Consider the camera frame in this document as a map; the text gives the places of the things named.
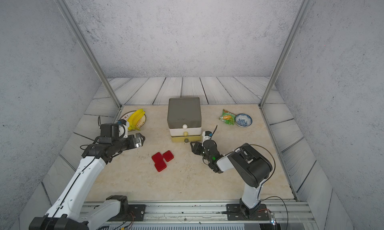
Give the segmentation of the red brooch box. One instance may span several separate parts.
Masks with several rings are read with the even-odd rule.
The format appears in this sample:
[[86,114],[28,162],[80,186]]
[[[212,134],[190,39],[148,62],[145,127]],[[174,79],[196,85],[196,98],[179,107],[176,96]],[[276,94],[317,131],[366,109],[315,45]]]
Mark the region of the red brooch box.
[[161,160],[155,163],[155,168],[160,173],[167,168],[167,164],[164,162],[164,160]]
[[166,161],[166,162],[170,162],[171,160],[174,159],[174,155],[171,151],[166,151],[164,154],[163,154],[163,159]]
[[157,152],[152,156],[152,160],[154,161],[155,164],[161,163],[164,161],[163,155],[160,152]]

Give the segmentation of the white drawer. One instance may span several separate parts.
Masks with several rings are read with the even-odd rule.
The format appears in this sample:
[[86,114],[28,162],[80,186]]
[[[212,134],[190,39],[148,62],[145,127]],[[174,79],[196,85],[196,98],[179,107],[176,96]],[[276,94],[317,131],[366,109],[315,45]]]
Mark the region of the white drawer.
[[172,137],[200,136],[202,128],[170,129],[170,134]]

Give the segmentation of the grey top drawer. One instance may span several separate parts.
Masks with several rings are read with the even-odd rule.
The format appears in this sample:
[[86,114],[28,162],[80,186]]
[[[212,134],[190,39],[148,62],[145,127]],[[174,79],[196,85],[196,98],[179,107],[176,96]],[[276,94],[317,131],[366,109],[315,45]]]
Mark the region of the grey top drawer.
[[202,126],[201,103],[199,97],[170,98],[167,123],[169,129],[181,129]]

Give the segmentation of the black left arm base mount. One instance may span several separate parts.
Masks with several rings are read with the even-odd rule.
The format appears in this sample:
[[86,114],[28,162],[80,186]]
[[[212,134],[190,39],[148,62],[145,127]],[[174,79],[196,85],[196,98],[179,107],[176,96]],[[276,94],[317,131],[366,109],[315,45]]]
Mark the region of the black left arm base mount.
[[120,204],[120,210],[117,215],[109,219],[109,222],[143,222],[146,205],[130,204],[127,196],[110,196],[106,200],[116,200]]

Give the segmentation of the red brooch box front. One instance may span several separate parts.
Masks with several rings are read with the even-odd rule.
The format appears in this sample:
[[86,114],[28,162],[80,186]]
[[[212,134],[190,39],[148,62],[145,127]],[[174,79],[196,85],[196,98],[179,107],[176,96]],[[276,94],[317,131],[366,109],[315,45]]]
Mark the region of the red brooch box front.
[[164,160],[161,160],[155,163],[155,168],[160,173],[167,168],[167,164],[164,162]]

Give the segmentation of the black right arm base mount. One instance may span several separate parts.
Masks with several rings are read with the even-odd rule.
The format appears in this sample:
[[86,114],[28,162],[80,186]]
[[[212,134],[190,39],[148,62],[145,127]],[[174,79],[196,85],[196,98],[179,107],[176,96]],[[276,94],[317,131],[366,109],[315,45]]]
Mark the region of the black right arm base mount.
[[248,208],[242,200],[239,204],[227,204],[226,210],[229,221],[269,221],[271,219],[267,206],[259,202],[254,208]]

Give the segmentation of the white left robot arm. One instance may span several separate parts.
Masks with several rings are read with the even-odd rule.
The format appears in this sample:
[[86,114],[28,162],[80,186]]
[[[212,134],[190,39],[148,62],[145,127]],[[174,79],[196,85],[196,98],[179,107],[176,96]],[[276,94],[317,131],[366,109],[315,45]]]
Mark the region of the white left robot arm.
[[102,124],[100,135],[86,146],[73,177],[43,217],[35,217],[30,230],[96,230],[109,220],[133,220],[126,196],[110,196],[85,217],[80,213],[94,182],[105,166],[122,152],[140,148],[146,138],[131,135],[121,121]]

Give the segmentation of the yellow bottom drawer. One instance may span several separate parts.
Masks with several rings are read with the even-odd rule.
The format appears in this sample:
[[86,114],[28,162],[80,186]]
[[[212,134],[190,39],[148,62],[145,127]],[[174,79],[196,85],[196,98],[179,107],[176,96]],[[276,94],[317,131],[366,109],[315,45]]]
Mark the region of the yellow bottom drawer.
[[180,136],[180,137],[171,137],[173,143],[190,143],[190,142],[200,142],[202,136]]

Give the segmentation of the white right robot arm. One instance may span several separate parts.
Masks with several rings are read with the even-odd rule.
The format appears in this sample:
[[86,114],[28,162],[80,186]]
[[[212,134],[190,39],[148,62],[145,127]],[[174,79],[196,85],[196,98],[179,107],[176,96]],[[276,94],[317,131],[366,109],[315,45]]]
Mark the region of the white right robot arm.
[[201,156],[203,163],[213,172],[221,174],[235,169],[245,182],[244,193],[240,199],[243,215],[251,215],[260,204],[263,184],[273,175],[276,162],[271,163],[254,147],[245,143],[232,152],[222,155],[215,141],[209,139],[203,143],[191,142],[192,153]]

